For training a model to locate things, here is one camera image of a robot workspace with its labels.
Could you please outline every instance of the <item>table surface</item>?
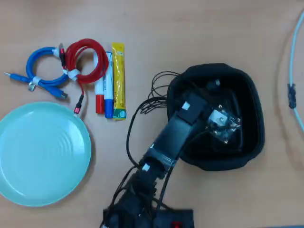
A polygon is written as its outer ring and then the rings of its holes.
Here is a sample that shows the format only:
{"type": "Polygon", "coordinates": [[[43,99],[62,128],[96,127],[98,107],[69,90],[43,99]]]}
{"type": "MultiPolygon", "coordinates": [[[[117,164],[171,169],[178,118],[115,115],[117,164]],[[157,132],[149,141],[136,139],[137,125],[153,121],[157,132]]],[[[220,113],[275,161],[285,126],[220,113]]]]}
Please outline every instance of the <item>table surface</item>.
{"type": "MultiPolygon", "coordinates": [[[[0,197],[4,228],[96,228],[102,210],[131,163],[125,139],[132,114],[148,95],[154,74],[183,72],[202,63],[227,63],[247,72],[261,99],[266,143],[246,167],[206,172],[178,161],[164,202],[193,208],[198,228],[251,228],[304,224],[304,137],[287,105],[286,84],[291,34],[304,1],[295,0],[2,0],[0,72],[25,74],[36,49],[93,38],[106,49],[125,43],[125,121],[95,114],[95,95],[88,86],[84,122],[93,142],[90,169],[77,189],[54,205],[25,208],[0,197]]],[[[304,29],[295,54],[298,109],[304,115],[304,29]]],[[[88,57],[84,71],[92,70],[88,57]]],[[[43,58],[37,75],[55,78],[58,60],[43,58]]],[[[79,88],[69,83],[68,102],[0,76],[0,118],[20,105],[52,101],[73,109],[79,88]]],[[[166,111],[140,115],[131,136],[139,160],[167,122],[166,111]]]]}

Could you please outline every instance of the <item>black wire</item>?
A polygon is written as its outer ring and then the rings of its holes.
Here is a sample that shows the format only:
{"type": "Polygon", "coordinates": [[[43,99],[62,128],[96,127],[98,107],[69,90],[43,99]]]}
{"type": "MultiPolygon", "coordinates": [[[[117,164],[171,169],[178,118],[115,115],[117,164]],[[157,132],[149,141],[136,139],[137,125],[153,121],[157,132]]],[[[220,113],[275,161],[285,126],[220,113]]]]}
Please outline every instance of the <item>black wire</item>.
{"type": "MultiPolygon", "coordinates": [[[[155,197],[153,197],[152,201],[154,201],[154,202],[156,202],[156,203],[159,202],[159,200],[158,200],[157,198],[155,198],[155,197]]],[[[166,204],[163,203],[163,202],[161,203],[161,207],[165,208],[166,210],[174,210],[173,208],[169,207],[168,205],[166,205],[166,204]]]]}
{"type": "Polygon", "coordinates": [[[114,204],[115,204],[115,200],[116,200],[118,194],[119,194],[121,191],[126,190],[126,188],[125,188],[125,187],[122,188],[122,186],[123,186],[123,184],[125,183],[125,181],[127,180],[128,176],[130,175],[131,171],[132,171],[134,168],[136,168],[136,167],[133,166],[133,167],[131,167],[131,168],[128,170],[128,172],[124,175],[122,181],[121,181],[120,184],[118,185],[118,187],[117,187],[117,189],[116,189],[116,191],[115,191],[115,193],[114,193],[114,195],[113,195],[111,204],[110,204],[110,206],[108,207],[108,212],[107,212],[107,214],[105,215],[105,217],[104,217],[102,223],[100,224],[99,228],[101,228],[101,227],[105,224],[105,222],[108,222],[109,216],[111,215],[111,213],[112,213],[112,211],[113,211],[113,206],[114,206],[114,204]]]}
{"type": "Polygon", "coordinates": [[[172,170],[173,170],[173,168],[170,167],[170,169],[169,169],[169,171],[168,171],[168,174],[167,174],[167,176],[166,176],[166,178],[165,178],[165,182],[164,182],[163,185],[162,185],[160,197],[159,197],[159,199],[158,199],[157,207],[156,207],[156,209],[155,209],[154,218],[157,216],[157,213],[159,212],[159,210],[160,210],[160,208],[161,208],[162,200],[163,200],[163,197],[164,197],[164,195],[165,195],[165,191],[166,191],[166,188],[167,188],[167,185],[168,185],[169,178],[170,178],[170,176],[171,176],[172,170]]]}
{"type": "Polygon", "coordinates": [[[136,117],[138,111],[139,111],[144,105],[146,105],[147,103],[150,103],[150,102],[153,102],[153,101],[157,101],[157,100],[164,100],[164,101],[165,101],[166,98],[165,98],[165,97],[151,97],[151,98],[145,100],[144,102],[142,102],[142,103],[138,106],[138,108],[136,109],[134,115],[132,116],[131,122],[130,122],[129,130],[128,130],[128,134],[127,134],[127,140],[126,140],[126,150],[127,150],[127,155],[128,155],[128,157],[129,157],[130,161],[131,161],[132,164],[133,164],[135,167],[137,167],[137,168],[139,168],[140,165],[133,159],[133,157],[132,157],[132,155],[131,155],[131,153],[130,153],[130,148],[129,148],[129,140],[130,140],[130,134],[131,134],[132,126],[133,126],[133,123],[134,123],[134,120],[135,120],[135,117],[136,117]]]}
{"type": "MultiPolygon", "coordinates": [[[[169,87],[169,84],[167,85],[160,85],[155,87],[155,83],[157,82],[157,80],[159,80],[160,78],[164,77],[164,76],[179,76],[179,73],[173,72],[173,71],[162,71],[159,72],[158,74],[156,74],[153,79],[152,79],[152,83],[151,83],[151,91],[148,94],[148,99],[152,98],[152,97],[163,97],[166,98],[167,94],[160,94],[158,92],[158,90],[160,88],[166,88],[169,87]]],[[[140,113],[141,114],[148,114],[149,112],[153,111],[154,109],[158,109],[158,108],[166,108],[167,107],[167,101],[166,100],[155,100],[153,102],[148,102],[146,103],[142,108],[140,113]]]]}

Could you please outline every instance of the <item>blue usb cable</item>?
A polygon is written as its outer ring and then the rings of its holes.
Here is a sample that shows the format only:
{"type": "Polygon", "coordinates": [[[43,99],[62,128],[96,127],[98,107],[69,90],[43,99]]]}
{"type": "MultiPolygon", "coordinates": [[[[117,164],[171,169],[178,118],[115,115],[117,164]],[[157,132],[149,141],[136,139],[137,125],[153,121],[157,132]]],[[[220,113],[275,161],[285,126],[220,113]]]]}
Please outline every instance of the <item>blue usb cable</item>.
{"type": "Polygon", "coordinates": [[[60,84],[64,83],[65,81],[68,80],[68,76],[66,74],[63,74],[61,77],[54,79],[54,80],[43,80],[35,76],[33,72],[33,66],[35,62],[41,57],[45,55],[54,55],[57,56],[59,55],[59,50],[57,50],[56,47],[43,47],[37,51],[35,51],[33,54],[30,55],[27,61],[26,65],[26,72],[27,72],[27,77],[18,75],[18,74],[10,74],[10,73],[4,73],[5,75],[10,76],[10,78],[25,82],[25,83],[34,83],[37,84],[38,86],[44,88],[47,90],[50,94],[52,94],[54,97],[57,98],[67,98],[67,94],[64,93],[61,89],[58,89],[57,86],[60,84]]]}

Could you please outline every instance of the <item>cable tie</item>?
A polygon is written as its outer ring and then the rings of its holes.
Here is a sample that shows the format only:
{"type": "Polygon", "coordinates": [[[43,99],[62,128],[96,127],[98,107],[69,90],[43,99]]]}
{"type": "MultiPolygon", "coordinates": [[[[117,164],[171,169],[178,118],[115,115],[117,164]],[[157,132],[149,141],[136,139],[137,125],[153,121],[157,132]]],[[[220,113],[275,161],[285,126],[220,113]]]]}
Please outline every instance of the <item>cable tie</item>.
{"type": "Polygon", "coordinates": [[[63,69],[62,71],[63,71],[63,73],[64,73],[65,75],[67,75],[67,76],[68,76],[69,78],[71,78],[73,81],[76,81],[76,80],[77,80],[77,75],[80,74],[80,71],[77,70],[77,69],[74,69],[74,70],[71,70],[71,71],[68,71],[68,70],[63,69]]]}
{"type": "Polygon", "coordinates": [[[35,77],[33,77],[33,79],[32,79],[32,83],[34,83],[35,85],[37,85],[38,86],[38,83],[39,83],[39,81],[41,80],[41,78],[40,77],[38,77],[38,76],[35,76],[35,77]]]}
{"type": "Polygon", "coordinates": [[[290,84],[288,84],[288,100],[289,100],[289,107],[291,109],[296,108],[296,98],[295,98],[295,84],[293,84],[292,86],[290,86],[290,84]]]}
{"type": "Polygon", "coordinates": [[[53,55],[54,55],[56,58],[59,58],[59,48],[53,49],[52,52],[53,52],[53,55]]]}

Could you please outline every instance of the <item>coiled cable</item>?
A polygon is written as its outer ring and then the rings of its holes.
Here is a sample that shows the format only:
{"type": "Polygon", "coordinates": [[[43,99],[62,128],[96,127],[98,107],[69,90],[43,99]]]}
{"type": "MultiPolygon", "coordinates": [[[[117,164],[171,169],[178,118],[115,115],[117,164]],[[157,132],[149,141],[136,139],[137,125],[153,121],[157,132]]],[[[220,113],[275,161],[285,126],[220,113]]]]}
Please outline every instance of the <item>coiled cable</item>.
{"type": "Polygon", "coordinates": [[[41,88],[44,88],[47,90],[50,94],[52,94],[54,97],[57,98],[67,98],[67,94],[65,94],[62,90],[58,89],[57,86],[63,84],[65,81],[68,80],[68,76],[66,74],[63,74],[61,77],[54,79],[54,80],[43,80],[39,77],[37,77],[33,72],[33,67],[36,61],[46,55],[54,55],[56,56],[56,47],[43,47],[41,49],[38,49],[37,51],[33,52],[30,57],[28,58],[27,64],[26,64],[26,72],[27,77],[18,75],[18,74],[10,74],[5,72],[5,75],[10,76],[10,78],[25,82],[25,83],[34,83],[33,86],[38,85],[41,88]]]}
{"type": "Polygon", "coordinates": [[[93,39],[82,39],[78,42],[71,44],[65,52],[65,62],[66,68],[68,70],[67,75],[76,80],[81,88],[81,96],[78,103],[74,109],[74,113],[78,114],[80,112],[81,103],[84,98],[84,89],[82,84],[88,84],[97,81],[102,76],[105,75],[106,70],[109,67],[109,60],[107,58],[104,48],[93,39]],[[96,68],[88,75],[82,75],[76,69],[76,63],[79,55],[86,49],[93,49],[98,57],[98,63],[96,68]]]}

